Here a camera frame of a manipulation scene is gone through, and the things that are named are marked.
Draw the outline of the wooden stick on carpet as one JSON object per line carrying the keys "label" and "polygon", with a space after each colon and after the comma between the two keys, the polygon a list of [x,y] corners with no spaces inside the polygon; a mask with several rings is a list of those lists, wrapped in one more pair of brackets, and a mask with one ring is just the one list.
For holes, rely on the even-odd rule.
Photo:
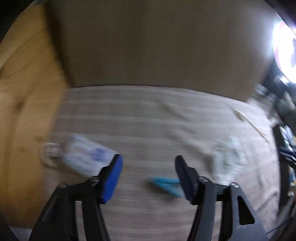
{"label": "wooden stick on carpet", "polygon": [[269,141],[267,139],[267,137],[265,136],[264,133],[262,133],[259,128],[250,120],[248,119],[243,113],[241,113],[240,111],[238,111],[237,109],[233,109],[234,114],[241,120],[241,121],[245,121],[247,122],[250,126],[252,126],[252,128],[260,135],[260,137],[262,137],[265,142],[267,142],[269,144]]}

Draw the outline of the blue clothes peg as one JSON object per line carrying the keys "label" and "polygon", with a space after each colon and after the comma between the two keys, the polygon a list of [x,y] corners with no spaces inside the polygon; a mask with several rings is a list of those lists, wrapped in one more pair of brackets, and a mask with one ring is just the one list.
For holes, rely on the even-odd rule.
{"label": "blue clothes peg", "polygon": [[151,178],[151,183],[174,197],[184,197],[184,192],[178,179],[154,177]]}

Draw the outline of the black clutter tray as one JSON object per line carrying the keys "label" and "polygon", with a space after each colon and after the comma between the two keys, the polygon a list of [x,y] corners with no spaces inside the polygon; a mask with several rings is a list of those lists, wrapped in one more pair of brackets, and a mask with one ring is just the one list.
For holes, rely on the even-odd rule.
{"label": "black clutter tray", "polygon": [[273,136],[280,167],[279,211],[287,205],[290,191],[290,169],[295,173],[295,136],[292,130],[280,123],[273,127]]}

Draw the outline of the white crumpled packet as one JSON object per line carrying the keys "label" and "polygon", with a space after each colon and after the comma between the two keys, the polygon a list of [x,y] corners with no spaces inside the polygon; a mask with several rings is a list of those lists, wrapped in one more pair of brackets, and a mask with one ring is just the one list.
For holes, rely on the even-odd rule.
{"label": "white crumpled packet", "polygon": [[246,164],[247,159],[239,138],[229,136],[215,146],[212,157],[213,170],[235,170],[244,167]]}

